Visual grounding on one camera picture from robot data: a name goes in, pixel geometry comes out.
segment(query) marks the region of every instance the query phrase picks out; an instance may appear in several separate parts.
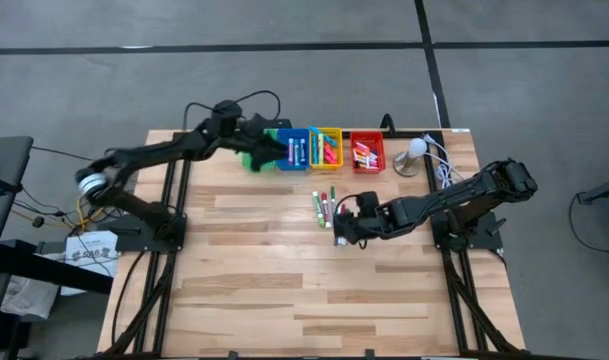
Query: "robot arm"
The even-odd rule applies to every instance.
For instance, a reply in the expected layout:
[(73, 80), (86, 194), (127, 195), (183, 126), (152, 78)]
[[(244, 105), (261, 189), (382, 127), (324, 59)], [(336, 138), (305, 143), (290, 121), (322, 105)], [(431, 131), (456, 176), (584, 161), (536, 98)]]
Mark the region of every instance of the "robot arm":
[(181, 137), (154, 145), (116, 149), (75, 174), (78, 188), (94, 206), (114, 206), (143, 220), (164, 239), (170, 233), (160, 228), (173, 221), (172, 214), (160, 203), (147, 203), (123, 190), (136, 171), (176, 160), (203, 161), (218, 148), (251, 154), (251, 167), (259, 171), (262, 164), (288, 156), (287, 147), (264, 134), (268, 121), (259, 115), (242, 120), (242, 109), (231, 101), (218, 104), (211, 117)]
[(335, 214), (335, 237), (353, 245), (377, 237), (388, 240), (408, 234), (431, 215), (444, 211), (452, 231), (471, 231), (480, 216), (503, 202), (528, 200), (536, 190), (524, 164), (511, 159), (496, 161), (470, 179), (422, 197), (405, 196), (379, 204), (375, 192), (351, 195), (359, 213)]

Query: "yellow wire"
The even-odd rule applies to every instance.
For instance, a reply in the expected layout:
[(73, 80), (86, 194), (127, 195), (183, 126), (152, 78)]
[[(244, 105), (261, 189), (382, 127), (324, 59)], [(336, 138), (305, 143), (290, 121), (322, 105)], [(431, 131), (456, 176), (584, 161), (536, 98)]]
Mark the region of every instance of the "yellow wire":
[(84, 215), (82, 214), (82, 206), (81, 206), (81, 204), (82, 204), (82, 197), (80, 196), (80, 197), (77, 198), (77, 214), (80, 217), (80, 222), (79, 222), (79, 224), (75, 224), (75, 226), (80, 226), (82, 228), (82, 231), (86, 231), (86, 224), (88, 224), (91, 220), (95, 220), (97, 215), (100, 215), (102, 213), (102, 210), (104, 210), (104, 208), (101, 207), (98, 210), (96, 210), (88, 218), (84, 218)]
[[(26, 220), (30, 221), (30, 222), (33, 222), (33, 221), (34, 221), (34, 219), (30, 218), (29, 216), (27, 216), (27, 215), (25, 215), (25, 214), (22, 214), (22, 213), (21, 213), (21, 212), (19, 212), (19, 211), (16, 211), (16, 210), (11, 209), (11, 212), (12, 212), (13, 214), (15, 214), (15, 215), (19, 216), (19, 217), (22, 217), (22, 218), (24, 218), (24, 219), (26, 219)], [(51, 223), (47, 223), (47, 222), (44, 222), (44, 225), (46, 225), (46, 226), (58, 227), (58, 228), (62, 228), (62, 229), (70, 229), (68, 226), (59, 225), (59, 224), (51, 224)]]
[(80, 216), (80, 223), (77, 224), (77, 226), (81, 226), (82, 227), (82, 231), (86, 231), (86, 223), (84, 222), (84, 215), (82, 215), (82, 206), (80, 205), (82, 203), (82, 197), (78, 197), (77, 198), (77, 215)]

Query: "wooden tabletop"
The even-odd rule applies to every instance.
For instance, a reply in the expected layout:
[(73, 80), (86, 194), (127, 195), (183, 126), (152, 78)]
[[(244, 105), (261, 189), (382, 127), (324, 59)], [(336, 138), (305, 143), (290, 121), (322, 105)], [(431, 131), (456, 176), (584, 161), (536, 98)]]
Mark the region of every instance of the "wooden tabletop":
[[(147, 144), (172, 133), (151, 131)], [(456, 168), (473, 175), (479, 165), (471, 134), (444, 130), (444, 140)], [(317, 224), (311, 192), (328, 192), (331, 185), (338, 199), (367, 190), (377, 191), (382, 202), (429, 192), (424, 172), (403, 178), (390, 169), (408, 139), (385, 141), (387, 170), (379, 175), (353, 174), (347, 141), (344, 146), (347, 158), (338, 171), (254, 174), (227, 150), (192, 165), (188, 234), (175, 268), (163, 356), (225, 356), (229, 350), (246, 356), (360, 356), (367, 348), (378, 356), (458, 353), (442, 259), (428, 221), (403, 237), (372, 240), (366, 250), (334, 247), (332, 230)], [(159, 201), (165, 169), (140, 171), (135, 194)], [(469, 253), (482, 308), (510, 342), (523, 347), (504, 266), (488, 251)], [(135, 256), (119, 260), (98, 351), (110, 346), (115, 304)], [(145, 255), (126, 289), (118, 333), (140, 307), (147, 266)], [(470, 314), (462, 307), (469, 347), (475, 348)], [(145, 349), (152, 347), (154, 327), (149, 321)]]

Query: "concrete floor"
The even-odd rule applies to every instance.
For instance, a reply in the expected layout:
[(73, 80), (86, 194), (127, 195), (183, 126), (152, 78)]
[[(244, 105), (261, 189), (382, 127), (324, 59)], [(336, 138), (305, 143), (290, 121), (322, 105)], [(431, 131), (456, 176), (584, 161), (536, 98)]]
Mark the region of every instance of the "concrete floor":
[[(609, 1), (425, 0), (434, 41), (609, 39)], [(0, 48), (419, 41), (408, 0), (4, 0)], [(528, 348), (609, 359), (609, 255), (576, 243), (572, 196), (609, 180), (609, 48), (437, 50), (453, 127), (471, 128), (482, 163), (524, 161), (540, 190), (505, 205), (509, 276)], [(294, 124), (436, 127), (423, 50), (0, 56), (0, 136), (97, 157), (179, 128), (183, 106), (257, 89)], [(244, 104), (271, 116), (270, 98)], [(192, 121), (206, 114), (196, 111)], [(83, 163), (35, 152), (25, 177), (38, 199), (71, 209)], [(576, 207), (578, 231), (609, 248), (609, 204)], [(5, 238), (61, 241), (12, 218)], [(42, 359), (95, 351), (106, 297), (58, 303), (36, 324)]]

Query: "white ball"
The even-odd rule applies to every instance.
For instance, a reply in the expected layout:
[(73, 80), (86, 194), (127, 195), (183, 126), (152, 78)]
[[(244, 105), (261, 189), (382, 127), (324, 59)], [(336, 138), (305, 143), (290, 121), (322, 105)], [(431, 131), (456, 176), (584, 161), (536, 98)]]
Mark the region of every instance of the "white ball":
[(420, 138), (415, 138), (408, 144), (408, 154), (411, 157), (422, 156), (426, 153), (426, 150), (428, 150), (428, 145), (426, 145), (426, 141)]

